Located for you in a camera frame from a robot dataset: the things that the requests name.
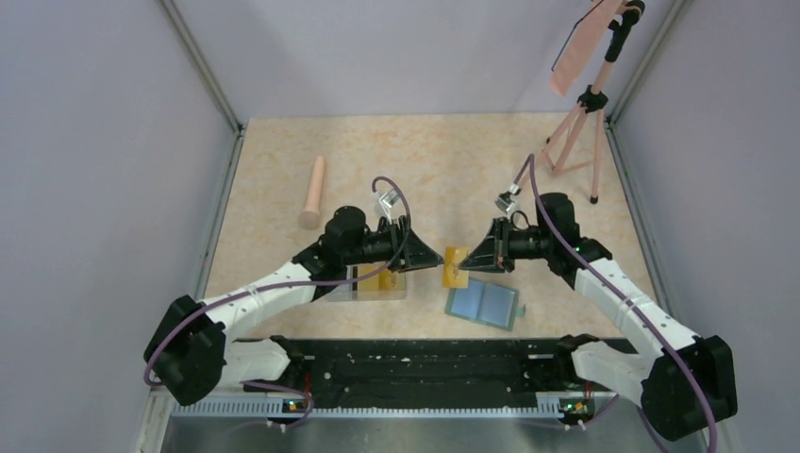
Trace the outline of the clear plastic card box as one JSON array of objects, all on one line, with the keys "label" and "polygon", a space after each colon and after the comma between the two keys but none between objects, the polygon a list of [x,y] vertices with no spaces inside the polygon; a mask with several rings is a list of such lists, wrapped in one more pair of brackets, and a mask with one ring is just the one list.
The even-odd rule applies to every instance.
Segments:
[{"label": "clear plastic card box", "polygon": [[406,276],[388,269],[372,277],[361,279],[381,267],[381,263],[361,264],[347,268],[347,278],[358,281],[335,288],[324,298],[326,302],[402,300],[408,295]]}]

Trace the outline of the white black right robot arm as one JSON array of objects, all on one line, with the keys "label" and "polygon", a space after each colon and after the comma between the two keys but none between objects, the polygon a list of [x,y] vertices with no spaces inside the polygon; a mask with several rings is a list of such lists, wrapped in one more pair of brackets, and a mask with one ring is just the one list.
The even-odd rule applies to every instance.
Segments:
[{"label": "white black right robot arm", "polygon": [[541,195],[536,217],[536,224],[524,229],[508,217],[493,219],[459,267],[509,273],[516,260],[545,260],[633,346],[633,352],[623,353],[590,334],[562,337],[553,363],[560,386],[599,384],[636,404],[650,427],[672,442],[737,414],[733,354],[722,338],[704,338],[683,326],[639,289],[609,250],[581,235],[566,194]]}]

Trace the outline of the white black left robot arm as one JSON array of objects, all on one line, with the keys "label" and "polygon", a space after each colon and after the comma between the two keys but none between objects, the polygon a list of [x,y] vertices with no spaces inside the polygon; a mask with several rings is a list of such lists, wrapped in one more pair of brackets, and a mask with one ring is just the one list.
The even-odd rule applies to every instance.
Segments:
[{"label": "white black left robot arm", "polygon": [[349,268],[378,263],[397,273],[435,268],[443,257],[411,229],[408,216],[381,219],[335,211],[320,238],[276,271],[233,293],[171,303],[144,352],[146,384],[164,386],[182,406],[246,380],[268,380],[280,390],[301,381],[302,364],[273,340],[243,341],[244,334],[280,312],[318,300],[351,284]]}]

